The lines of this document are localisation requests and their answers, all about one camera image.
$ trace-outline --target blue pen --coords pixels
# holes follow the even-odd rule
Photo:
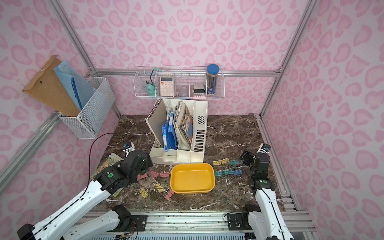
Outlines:
[[[74,91],[74,96],[76,97],[77,102],[79,103],[80,109],[82,110],[83,107],[81,106],[81,102],[80,102],[80,99],[79,99],[79,94],[77,93],[76,83],[74,82],[74,77],[71,78],[71,83],[72,83],[72,88],[73,88],[73,91]]]

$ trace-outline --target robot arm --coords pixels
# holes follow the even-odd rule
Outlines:
[[[131,215],[117,206],[107,214],[79,226],[73,225],[101,201],[122,187],[134,183],[138,174],[152,166],[150,156],[142,151],[129,152],[124,161],[104,168],[88,186],[55,213],[35,225],[25,224],[18,231],[20,240],[89,239],[108,230],[125,231],[131,227]]]
[[[259,207],[246,205],[243,221],[252,228],[257,240],[293,240],[277,205],[275,189],[268,179],[271,146],[262,143],[256,154],[244,150],[240,156],[243,163],[250,167],[249,186],[256,197]]]

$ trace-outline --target wire shelf organizer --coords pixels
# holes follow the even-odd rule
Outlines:
[[[96,92],[80,113],[76,117],[68,117],[62,113],[58,116],[79,139],[96,138],[115,101],[106,78],[91,77],[88,82]]]
[[[161,72],[153,71],[153,68],[161,69]],[[207,67],[206,66],[142,66],[136,67],[134,77],[135,96],[137,98],[177,98],[177,99],[194,99],[194,100],[220,100],[225,96],[225,79],[224,68],[219,67],[219,73],[216,82],[216,93],[207,95]],[[160,93],[160,78],[173,78],[173,96],[161,96]],[[149,96],[146,84],[151,82],[155,86],[155,96]],[[203,97],[194,97],[194,84],[203,84],[205,94]],[[180,92],[181,87],[187,87],[187,96],[183,96]]]

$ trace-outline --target white desk organizer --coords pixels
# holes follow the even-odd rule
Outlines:
[[[151,82],[150,76],[152,69],[156,67],[161,69],[161,72],[153,71],[152,81],[155,85],[155,95],[148,96],[146,84]],[[193,99],[194,84],[203,84],[207,87],[207,67],[206,66],[144,66],[136,67],[136,75],[134,77],[135,96],[137,98],[174,98],[174,99]],[[220,100],[225,95],[225,79],[224,68],[219,67],[217,76],[216,93],[214,95],[207,95],[205,91],[205,98],[207,100]],[[173,77],[174,95],[171,97],[160,96],[160,77]],[[188,97],[180,96],[180,88],[187,87],[189,89]]]
[[[163,99],[167,108],[176,107],[179,99]],[[170,149],[168,152],[155,140],[149,153],[156,164],[176,165],[180,163],[202,163],[204,161],[205,140],[207,135],[208,102],[183,100],[192,114],[193,138],[190,151]]]
[[[67,117],[60,113],[60,120],[76,134],[79,139],[95,139],[110,111],[115,96],[106,78],[91,77],[88,82],[96,89],[77,117]]]

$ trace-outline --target blue binder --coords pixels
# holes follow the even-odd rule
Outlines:
[[[167,120],[161,127],[163,131],[164,151],[166,152],[168,152],[168,124],[169,120]]]
[[[80,111],[87,104],[92,95],[96,92],[76,70],[67,62],[62,61],[53,69],[63,84],[68,95]]]
[[[177,149],[177,138],[175,133],[175,127],[173,125],[173,112],[170,113],[169,124],[168,124],[168,133],[167,133],[167,143],[169,144],[170,149]]]

